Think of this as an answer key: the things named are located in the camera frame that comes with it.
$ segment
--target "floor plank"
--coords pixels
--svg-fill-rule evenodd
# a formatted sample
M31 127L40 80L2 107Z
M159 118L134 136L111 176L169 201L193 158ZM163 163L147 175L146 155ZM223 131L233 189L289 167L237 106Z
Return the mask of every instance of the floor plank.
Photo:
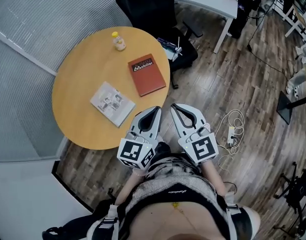
M285 234L272 229L273 225L286 225L288 229L297 216L284 199L276 200L273 195L282 190L279 175L292 174L293 161L298 163L298 174L306 167L306 106L293 110L290 125L276 113L280 91L285 90L287 81L280 72L247 51L246 46L256 29L254 20L247 23L239 40L227 36L219 53L214 54L225 20L209 11L182 4L176 6L176 12L181 30L186 30L181 19L190 14L202 27L204 35L191 38L199 55L193 66L178 70L174 76L179 89L168 92L162 108L161 135L172 151L181 150L169 109L174 102L200 109L213 131L226 113L241 110L245 117L245 135L239 152L230 158L227 151L220 148L220 156L214 162L223 179L237 185L237 202L260 214L262 224L256 239L284 239ZM301 69L294 58L295 46L302 44L296 31L284 37L289 29L274 12L265 17L262 30L250 42L257 57L278 70L283 69L288 78ZM221 144L225 144L227 132L225 121L217 135ZM116 153L117 148L88 150L72 143L56 173L95 208L100 200L108 197L109 188L113 188L113 194L118 193L131 173L131 169L116 159ZM226 170L219 167L218 161Z

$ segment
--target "book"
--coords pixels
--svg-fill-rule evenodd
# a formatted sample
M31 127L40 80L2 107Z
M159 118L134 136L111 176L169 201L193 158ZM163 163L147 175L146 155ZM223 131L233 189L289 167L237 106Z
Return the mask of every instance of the book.
M104 82L97 90L90 102L113 124L120 127L131 111L135 103Z
M141 97L167 86L152 54L130 61L128 67Z

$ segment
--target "table pedestal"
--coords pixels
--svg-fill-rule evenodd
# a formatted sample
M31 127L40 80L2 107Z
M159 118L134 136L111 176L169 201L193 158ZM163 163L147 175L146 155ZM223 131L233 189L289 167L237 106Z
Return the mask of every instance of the table pedestal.
M289 98L281 91L278 98L278 104L276 112L284 119L289 125L292 116L293 108L306 103L306 97L299 99L295 102L291 102Z

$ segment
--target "round wooden table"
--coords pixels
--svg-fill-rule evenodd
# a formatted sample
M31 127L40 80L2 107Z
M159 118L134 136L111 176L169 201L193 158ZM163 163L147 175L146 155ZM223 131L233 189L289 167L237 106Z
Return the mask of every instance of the round wooden table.
M117 51L112 32L124 39L126 49ZM152 54L166 87L140 97L128 62ZM136 104L118 128L91 103L90 99L106 81ZM120 26L98 31L80 42L64 59L55 78L52 108L58 127L75 144L92 150L119 146L134 116L150 107L162 107L170 85L170 66L160 43L147 32Z

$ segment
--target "person's arm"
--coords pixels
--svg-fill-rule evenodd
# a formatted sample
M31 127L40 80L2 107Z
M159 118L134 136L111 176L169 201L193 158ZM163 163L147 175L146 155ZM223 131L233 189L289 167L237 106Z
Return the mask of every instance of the person's arm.
M141 182L143 182L146 173L146 171L140 169L133 169L131 176L128 178L127 182L125 183L124 187L122 188L115 200L116 206L122 204L127 199L132 189Z
M228 191L225 187L221 176L218 171L215 169L215 166L211 160L206 161L200 165L202 170L202 175L206 178L215 188L216 192L224 197Z

